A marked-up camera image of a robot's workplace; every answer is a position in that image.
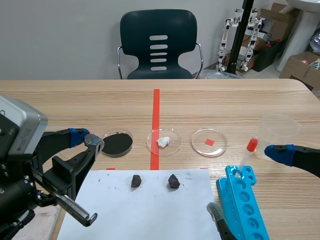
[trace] blue test tube rack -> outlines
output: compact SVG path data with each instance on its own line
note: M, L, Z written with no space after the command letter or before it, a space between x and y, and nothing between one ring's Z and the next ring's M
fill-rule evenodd
M237 240L269 240L252 186L257 183L251 166L244 166L241 177L235 177L238 166L226 166L226 177L216 181L224 218Z

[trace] red tape line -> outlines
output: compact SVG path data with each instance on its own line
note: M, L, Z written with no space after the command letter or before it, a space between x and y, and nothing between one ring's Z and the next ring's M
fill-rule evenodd
M153 112L152 112L152 134L151 134L151 156L150 156L150 170L159 170L159 146L157 140L159 139L160 124L160 89L153 90Z

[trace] black rock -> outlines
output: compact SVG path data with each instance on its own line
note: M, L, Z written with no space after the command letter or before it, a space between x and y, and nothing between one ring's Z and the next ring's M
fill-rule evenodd
M131 187L132 188L137 188L141 184L141 177L139 175L133 175L132 177L132 182L131 182Z
M178 181L178 178L172 174L170 177L169 177L169 185L170 185L170 188L172 189L178 189L179 186L180 186L180 182Z

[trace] metal chair leg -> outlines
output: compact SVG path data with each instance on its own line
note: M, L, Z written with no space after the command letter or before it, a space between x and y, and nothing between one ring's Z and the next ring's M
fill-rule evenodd
M198 74L196 75L196 79L199 77L202 68L204 66L204 56L202 55L202 48L201 48L201 44L200 43L196 43L199 46L199 51L200 51L200 59L201 59L201 66L200 66L200 70L198 71Z
M122 74L121 74L121 68L120 68L120 49L122 49L122 46L118 47L118 49L117 49L118 71L119 71L120 79L123 79L123 78L122 78Z

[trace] floor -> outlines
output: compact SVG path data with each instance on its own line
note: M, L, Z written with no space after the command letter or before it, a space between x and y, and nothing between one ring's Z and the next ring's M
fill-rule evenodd
M262 71L254 71L251 69L247 72L237 72L237 75L244 79L278 79L280 72L276 70L277 63L278 61L275 61L272 65Z

